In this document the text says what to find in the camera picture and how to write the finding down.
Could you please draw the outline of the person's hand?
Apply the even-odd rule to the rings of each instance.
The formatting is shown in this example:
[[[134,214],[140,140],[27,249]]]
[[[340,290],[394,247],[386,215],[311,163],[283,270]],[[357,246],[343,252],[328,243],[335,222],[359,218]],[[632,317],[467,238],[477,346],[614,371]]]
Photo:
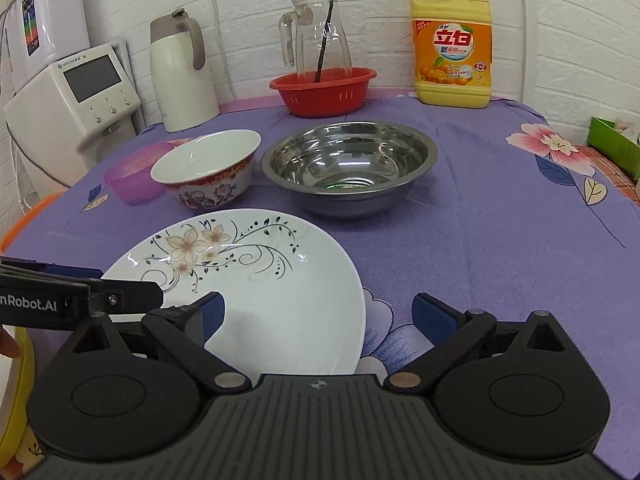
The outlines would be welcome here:
[[[10,359],[19,358],[21,347],[14,337],[3,327],[0,327],[0,354]]]

